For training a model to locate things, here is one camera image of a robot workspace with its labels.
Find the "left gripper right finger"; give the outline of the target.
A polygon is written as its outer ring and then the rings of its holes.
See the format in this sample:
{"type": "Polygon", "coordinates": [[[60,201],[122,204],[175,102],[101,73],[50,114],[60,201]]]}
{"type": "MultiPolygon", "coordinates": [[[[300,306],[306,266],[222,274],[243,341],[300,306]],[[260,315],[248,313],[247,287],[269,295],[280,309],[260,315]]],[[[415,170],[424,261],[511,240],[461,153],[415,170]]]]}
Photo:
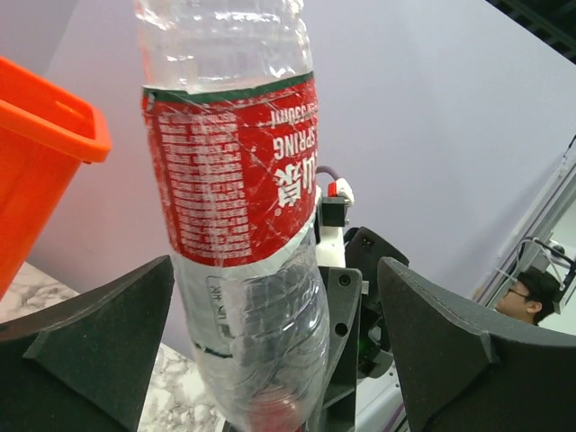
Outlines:
{"type": "Polygon", "coordinates": [[[378,265],[383,314],[412,431],[573,431],[575,337],[526,324],[378,265]]]}

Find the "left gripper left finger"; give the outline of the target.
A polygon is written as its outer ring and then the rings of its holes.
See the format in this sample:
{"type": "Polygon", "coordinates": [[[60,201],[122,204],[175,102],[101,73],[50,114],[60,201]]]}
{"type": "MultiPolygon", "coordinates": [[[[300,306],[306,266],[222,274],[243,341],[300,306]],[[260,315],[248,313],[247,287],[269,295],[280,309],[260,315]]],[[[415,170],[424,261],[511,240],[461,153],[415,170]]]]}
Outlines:
{"type": "Polygon", "coordinates": [[[174,286],[160,256],[1,326],[3,431],[135,431],[174,286]]]}

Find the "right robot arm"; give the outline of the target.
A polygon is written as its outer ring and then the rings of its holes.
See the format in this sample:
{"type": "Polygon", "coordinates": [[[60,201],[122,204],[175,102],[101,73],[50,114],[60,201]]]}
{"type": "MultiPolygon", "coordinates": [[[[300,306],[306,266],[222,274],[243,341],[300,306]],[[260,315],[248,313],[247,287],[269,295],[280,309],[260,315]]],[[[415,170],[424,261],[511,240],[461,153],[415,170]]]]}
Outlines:
{"type": "Polygon", "coordinates": [[[406,431],[401,396],[377,283],[381,258],[409,260],[368,228],[337,243],[342,260],[321,269],[328,294],[330,348],[325,392],[309,431],[406,431]]]}

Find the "red label water bottle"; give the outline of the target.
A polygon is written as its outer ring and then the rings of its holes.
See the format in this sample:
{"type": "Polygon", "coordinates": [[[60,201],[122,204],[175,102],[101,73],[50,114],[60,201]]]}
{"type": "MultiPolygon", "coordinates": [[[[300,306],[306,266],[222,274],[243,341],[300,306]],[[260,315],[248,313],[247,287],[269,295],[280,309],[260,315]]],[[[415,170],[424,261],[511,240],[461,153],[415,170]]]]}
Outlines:
{"type": "Polygon", "coordinates": [[[142,115],[193,359],[239,431],[323,389],[318,100],[300,1],[138,1],[142,115]]]}

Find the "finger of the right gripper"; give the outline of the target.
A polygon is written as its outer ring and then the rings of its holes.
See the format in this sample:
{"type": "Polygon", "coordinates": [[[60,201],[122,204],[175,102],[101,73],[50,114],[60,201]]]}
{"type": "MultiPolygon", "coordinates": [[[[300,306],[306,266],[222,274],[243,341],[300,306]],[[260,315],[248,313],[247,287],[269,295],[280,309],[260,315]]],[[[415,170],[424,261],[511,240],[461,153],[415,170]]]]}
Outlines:
{"type": "Polygon", "coordinates": [[[356,428],[356,379],[362,274],[356,269],[320,269],[328,296],[330,339],[325,393],[318,431],[356,428]]]}

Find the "orange plastic bin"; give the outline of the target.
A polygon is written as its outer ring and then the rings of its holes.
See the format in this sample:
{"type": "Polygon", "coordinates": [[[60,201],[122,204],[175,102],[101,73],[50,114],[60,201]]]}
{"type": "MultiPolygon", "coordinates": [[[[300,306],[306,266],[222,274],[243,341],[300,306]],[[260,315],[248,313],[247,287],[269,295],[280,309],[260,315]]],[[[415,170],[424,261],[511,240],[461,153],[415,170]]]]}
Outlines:
{"type": "Polygon", "coordinates": [[[1,291],[7,292],[79,167],[112,149],[100,110],[1,60],[1,291]]]}

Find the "person with glasses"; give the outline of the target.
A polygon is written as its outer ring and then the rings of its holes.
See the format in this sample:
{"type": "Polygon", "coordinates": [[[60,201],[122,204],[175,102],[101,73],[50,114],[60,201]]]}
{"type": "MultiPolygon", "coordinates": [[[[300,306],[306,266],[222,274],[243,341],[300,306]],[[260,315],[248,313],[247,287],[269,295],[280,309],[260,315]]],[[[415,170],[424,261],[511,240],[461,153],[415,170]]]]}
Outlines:
{"type": "Polygon", "coordinates": [[[554,298],[560,286],[552,274],[531,266],[518,274],[516,281],[497,303],[495,311],[538,326],[554,313],[554,298]]]}

